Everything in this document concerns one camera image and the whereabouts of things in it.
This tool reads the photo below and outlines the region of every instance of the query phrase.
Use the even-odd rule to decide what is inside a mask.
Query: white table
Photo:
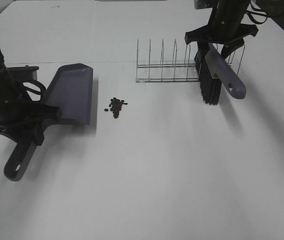
[[[130,11],[137,4],[150,12],[150,19],[158,18],[156,25],[174,23],[166,13],[174,11],[174,3],[177,15],[185,11],[180,18],[187,21],[181,21],[190,24],[156,29],[142,17],[132,19],[132,25],[140,24],[140,29],[131,29],[132,36],[121,35],[126,20],[138,14]],[[54,23],[49,15],[58,5],[65,9],[57,11]],[[85,129],[48,128],[20,182],[3,175],[15,144],[0,136],[0,239],[284,239],[284,32],[268,20],[256,38],[245,39],[240,74],[247,87],[244,100],[223,90],[219,105],[208,106],[198,83],[135,83],[136,39],[153,34],[160,39],[159,31],[166,39],[182,39],[185,30],[208,18],[208,11],[195,11],[192,5],[188,0],[16,1],[0,15],[7,66],[37,63],[38,79],[48,86],[64,62],[84,62],[94,69],[97,112]],[[84,6],[93,9],[86,12]],[[42,10],[38,23],[43,29],[34,32],[22,22],[35,18],[35,9]],[[57,33],[50,32],[52,41],[45,46],[46,29],[62,30],[66,12],[73,19],[68,29],[86,32],[76,42],[64,37],[55,41]],[[106,20],[111,12],[121,14]],[[9,25],[9,19],[21,23]],[[104,33],[111,30],[111,39],[118,42],[106,45]],[[69,42],[74,51],[59,53]],[[128,50],[119,54],[124,45]],[[104,112],[111,97],[129,103],[119,119]]]

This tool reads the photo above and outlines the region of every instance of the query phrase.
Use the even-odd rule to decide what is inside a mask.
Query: white tabletop
[[[100,8],[92,22],[104,19],[108,11],[121,12],[116,4],[128,4],[127,9],[139,4],[151,13],[158,5],[163,13],[158,15],[159,21],[172,21],[160,4],[171,6],[174,1],[30,2],[34,8],[48,4],[73,8],[76,12],[72,11],[74,22],[69,23],[69,29],[75,32],[76,19],[86,18],[80,11],[86,4],[95,5],[96,13]],[[180,17],[199,18],[199,12],[203,18],[187,29],[204,25],[208,12],[195,11],[187,2],[176,4],[180,14],[183,9],[186,12]],[[8,23],[1,18],[11,15],[18,21],[13,13],[15,9],[20,13],[20,4],[27,9],[26,2],[17,1],[0,15],[0,37],[11,43],[16,35],[10,37],[10,30],[22,28],[27,31],[24,39],[33,36],[30,51],[34,55],[24,55],[28,50],[25,44],[20,45],[23,50],[17,50],[1,38],[7,66],[55,62],[37,64],[38,80],[46,86],[63,62],[84,62],[92,67],[92,123],[86,128],[48,128],[43,145],[19,182],[3,175],[15,144],[0,136],[0,239],[284,239],[284,32],[273,21],[259,26],[257,37],[245,39],[240,77],[247,88],[246,98],[235,100],[222,90],[219,105],[209,106],[202,102],[198,83],[135,83],[135,63],[129,62],[135,60],[135,40],[153,33],[159,38],[152,25],[144,24],[141,35],[134,31],[128,38],[134,40],[132,50],[124,50],[121,56],[114,42],[105,46],[97,41],[106,42],[109,37],[103,35],[104,30],[120,27],[130,11],[105,20],[94,33],[79,36],[76,43],[61,40],[60,46],[67,41],[74,44],[74,55],[55,55],[59,46],[48,42],[52,48],[43,46],[48,50],[43,56],[35,50],[41,48],[37,30],[20,23],[4,31]],[[40,21],[45,22],[49,17],[42,14]],[[144,22],[146,18],[132,21]],[[180,31],[183,38],[186,30],[184,26],[176,30],[177,26],[172,26],[172,31]],[[44,25],[38,32],[42,44],[46,28],[50,27]],[[114,38],[125,39],[117,32],[114,28]],[[89,33],[94,40],[87,38]],[[55,38],[50,34],[48,39]],[[168,39],[180,37],[174,32],[163,34]],[[85,41],[96,47],[88,45],[87,52],[80,51]],[[128,102],[118,119],[104,112],[112,97]]]

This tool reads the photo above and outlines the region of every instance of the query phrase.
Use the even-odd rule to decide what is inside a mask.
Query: pile of coffee beans
[[[110,108],[110,111],[113,112],[113,117],[117,119],[122,110],[122,105],[128,105],[128,103],[124,100],[117,99],[116,97],[112,98],[110,101],[111,103],[108,106]]]

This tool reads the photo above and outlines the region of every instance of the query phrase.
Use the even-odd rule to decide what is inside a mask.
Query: wire rack
[[[153,61],[153,53],[151,48],[151,39],[148,43],[148,61],[139,62],[139,40],[137,40],[136,47],[136,83],[192,83],[198,82],[199,77],[196,70],[195,60],[191,59],[193,54],[195,55],[197,48],[186,45],[184,51],[184,60],[178,60],[178,44],[177,40],[174,40],[173,52],[170,54],[172,58],[165,60],[165,43],[162,39],[160,47],[160,59],[159,61]],[[240,61],[238,65],[234,65],[234,59],[236,51],[234,51],[227,59],[226,62],[239,74],[240,66],[242,63],[243,55],[245,52],[245,46],[242,48]]]

